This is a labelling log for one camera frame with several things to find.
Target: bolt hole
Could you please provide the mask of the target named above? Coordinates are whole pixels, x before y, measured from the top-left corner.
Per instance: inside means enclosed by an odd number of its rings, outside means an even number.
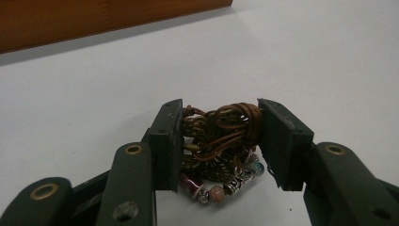
[[[141,151],[142,151],[142,148],[139,145],[132,145],[125,149],[125,152],[127,154],[137,154],[137,153],[141,153]]]
[[[135,202],[124,202],[114,209],[112,218],[117,222],[125,222],[135,218],[138,213],[138,206]]]
[[[386,219],[386,220],[390,220],[391,219],[390,213],[388,213],[385,209],[382,209],[382,208],[374,207],[372,209],[372,213],[374,215],[376,215],[377,217],[379,217],[379,218],[383,218],[383,219]]]
[[[58,190],[58,185],[51,183],[39,186],[30,193],[30,198],[35,201],[44,200],[52,196]]]
[[[326,146],[326,150],[329,151],[330,153],[334,154],[345,154],[345,150],[334,145],[328,145]]]

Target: brass ring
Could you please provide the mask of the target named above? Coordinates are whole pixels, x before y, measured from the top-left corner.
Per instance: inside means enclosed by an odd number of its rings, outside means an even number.
[[[30,193],[30,199],[34,201],[44,200],[56,193],[58,185],[54,183],[39,186]]]
[[[143,148],[137,144],[129,146],[125,149],[125,153],[127,153],[127,154],[137,154],[137,153],[141,153],[142,151],[143,151]]]
[[[343,148],[341,148],[341,147],[339,147],[339,146],[336,146],[336,145],[327,145],[327,146],[325,147],[325,149],[326,149],[329,153],[334,153],[334,154],[337,154],[337,155],[344,155],[344,154],[346,154],[346,150],[345,150],[345,149],[343,149]]]

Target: red bead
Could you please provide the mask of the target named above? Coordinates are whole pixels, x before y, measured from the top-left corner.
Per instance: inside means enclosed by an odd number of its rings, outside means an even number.
[[[195,199],[203,187],[203,182],[195,176],[180,173],[179,185]]]

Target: pink bead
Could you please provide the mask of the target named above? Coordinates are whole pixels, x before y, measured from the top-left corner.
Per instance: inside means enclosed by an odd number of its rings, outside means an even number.
[[[180,173],[179,184],[193,199],[197,197],[203,187],[203,182],[200,179],[182,172]]]
[[[215,203],[221,203],[225,199],[225,194],[223,191],[223,187],[221,186],[213,186],[209,190],[209,198]]]

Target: white table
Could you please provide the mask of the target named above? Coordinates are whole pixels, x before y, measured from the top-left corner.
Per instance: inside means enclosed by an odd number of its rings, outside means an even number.
[[[231,8],[0,56],[0,213],[26,186],[77,186],[139,141],[161,104],[284,104],[316,143],[399,186],[399,2],[234,0]],[[158,224],[310,225],[272,176],[202,206],[157,192]]]

